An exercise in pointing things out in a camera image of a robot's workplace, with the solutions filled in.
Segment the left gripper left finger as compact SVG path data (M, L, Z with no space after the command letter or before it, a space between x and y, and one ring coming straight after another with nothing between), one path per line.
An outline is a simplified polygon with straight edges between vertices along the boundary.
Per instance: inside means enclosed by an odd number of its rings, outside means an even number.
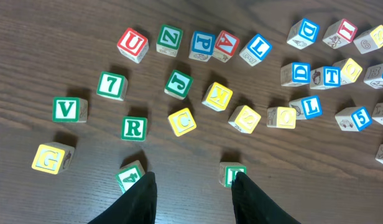
M157 211L157 183L147 172L109 208L88 224L154 224Z

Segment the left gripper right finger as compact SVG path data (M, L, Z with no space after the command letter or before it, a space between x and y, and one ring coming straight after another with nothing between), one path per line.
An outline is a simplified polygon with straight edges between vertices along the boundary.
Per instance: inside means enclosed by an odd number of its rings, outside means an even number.
M300 224L243 172L236 174L231 192L237 224Z

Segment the green r block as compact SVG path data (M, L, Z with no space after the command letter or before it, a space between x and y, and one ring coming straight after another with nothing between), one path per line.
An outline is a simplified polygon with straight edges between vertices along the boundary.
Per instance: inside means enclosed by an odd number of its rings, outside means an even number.
M122 119L121 139L124 141L145 141L147 118L125 116Z
M220 162L219 163L220 184L226 188L230 188L238 172L243 172L247 174L247 167L238 162Z

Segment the yellow O block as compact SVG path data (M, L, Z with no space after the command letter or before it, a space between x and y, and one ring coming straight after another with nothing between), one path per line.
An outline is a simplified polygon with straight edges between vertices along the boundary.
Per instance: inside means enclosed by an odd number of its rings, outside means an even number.
M362 73L362 66L352 58L346 58L333 64L340 68L341 85L354 83Z
M272 107L267 109L267 127L295 129L297 112L289 107Z

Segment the yellow K block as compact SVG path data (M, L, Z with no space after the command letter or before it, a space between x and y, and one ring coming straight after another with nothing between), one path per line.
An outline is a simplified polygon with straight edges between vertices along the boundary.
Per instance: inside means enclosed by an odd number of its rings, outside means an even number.
M218 82L212 83L205 96L202 99L202 104L215 111L224 111L233 95L233 91Z

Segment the green V block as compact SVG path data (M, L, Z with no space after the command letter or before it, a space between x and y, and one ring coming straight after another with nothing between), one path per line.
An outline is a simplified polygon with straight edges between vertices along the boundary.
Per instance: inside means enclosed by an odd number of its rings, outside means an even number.
M56 123L85 123L88 117L88 101L77 97L53 98L52 121Z

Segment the green 7 block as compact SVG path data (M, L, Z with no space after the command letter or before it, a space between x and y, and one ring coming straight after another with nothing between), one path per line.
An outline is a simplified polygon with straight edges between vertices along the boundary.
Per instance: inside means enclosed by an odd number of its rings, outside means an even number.
M124 101L128 86L125 76L110 72L101 72L96 94L112 100Z

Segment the green J block left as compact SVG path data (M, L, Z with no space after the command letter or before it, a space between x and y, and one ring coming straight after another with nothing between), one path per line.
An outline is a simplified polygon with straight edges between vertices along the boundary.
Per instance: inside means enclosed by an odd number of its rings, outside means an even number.
M193 83L193 78L178 70L173 70L164 92L176 99L184 100Z

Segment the blue D block lower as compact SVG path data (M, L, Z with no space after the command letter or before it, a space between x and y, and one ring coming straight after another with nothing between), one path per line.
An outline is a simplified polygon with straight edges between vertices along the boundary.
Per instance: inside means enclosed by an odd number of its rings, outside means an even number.
M280 69L280 83L282 86L302 86L310 83L310 64L292 62Z

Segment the blue T block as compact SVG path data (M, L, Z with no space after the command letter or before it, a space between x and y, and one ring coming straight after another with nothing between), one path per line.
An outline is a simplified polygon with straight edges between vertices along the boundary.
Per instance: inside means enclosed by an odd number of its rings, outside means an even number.
M339 67L324 66L313 69L310 77L312 90L327 90L341 86L341 69Z

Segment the blue L block upper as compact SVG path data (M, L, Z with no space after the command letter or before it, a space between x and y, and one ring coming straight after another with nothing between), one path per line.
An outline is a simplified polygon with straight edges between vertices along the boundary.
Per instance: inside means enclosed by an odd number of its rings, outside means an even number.
M239 56L250 66L261 63L272 50L272 44L262 35L256 34L240 51Z

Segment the green N block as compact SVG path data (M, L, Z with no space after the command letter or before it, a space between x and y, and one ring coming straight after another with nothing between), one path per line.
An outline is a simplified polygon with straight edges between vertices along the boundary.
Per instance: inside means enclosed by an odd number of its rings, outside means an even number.
M377 121L379 124L383 125L383 103L375 105L371 117L374 121Z

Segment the red A block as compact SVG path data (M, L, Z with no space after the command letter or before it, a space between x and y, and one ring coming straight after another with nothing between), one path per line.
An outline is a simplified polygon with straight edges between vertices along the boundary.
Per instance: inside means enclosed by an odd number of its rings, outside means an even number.
M226 63L235 54L239 42L238 37L222 30L216 38L213 57Z

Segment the blue P block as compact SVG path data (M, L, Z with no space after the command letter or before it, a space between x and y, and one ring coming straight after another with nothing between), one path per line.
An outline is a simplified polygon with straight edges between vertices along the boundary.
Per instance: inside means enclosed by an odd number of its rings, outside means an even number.
M191 44L189 58L201 62L207 62L213 55L216 36L214 34L194 31Z

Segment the yellow 6 block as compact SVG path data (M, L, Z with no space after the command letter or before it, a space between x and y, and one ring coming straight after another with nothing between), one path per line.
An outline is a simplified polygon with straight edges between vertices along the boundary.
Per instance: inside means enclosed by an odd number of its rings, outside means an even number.
M361 54L366 54L383 47L383 25L376 26L363 32L353 40Z

